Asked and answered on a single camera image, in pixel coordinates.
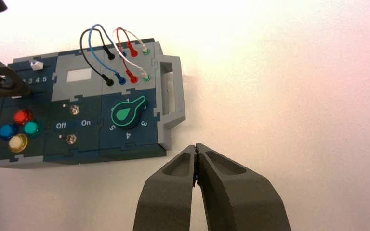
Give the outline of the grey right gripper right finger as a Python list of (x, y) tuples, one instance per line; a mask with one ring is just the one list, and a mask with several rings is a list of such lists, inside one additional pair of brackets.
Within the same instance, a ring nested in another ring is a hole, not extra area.
[(280, 195), (263, 175), (196, 144), (198, 185), (210, 231), (289, 231)]

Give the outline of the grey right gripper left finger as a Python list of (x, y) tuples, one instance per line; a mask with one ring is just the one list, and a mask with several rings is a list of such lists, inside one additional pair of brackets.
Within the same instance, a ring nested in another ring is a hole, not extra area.
[(190, 229), (196, 148), (189, 145), (144, 183), (133, 230), (187, 231)]

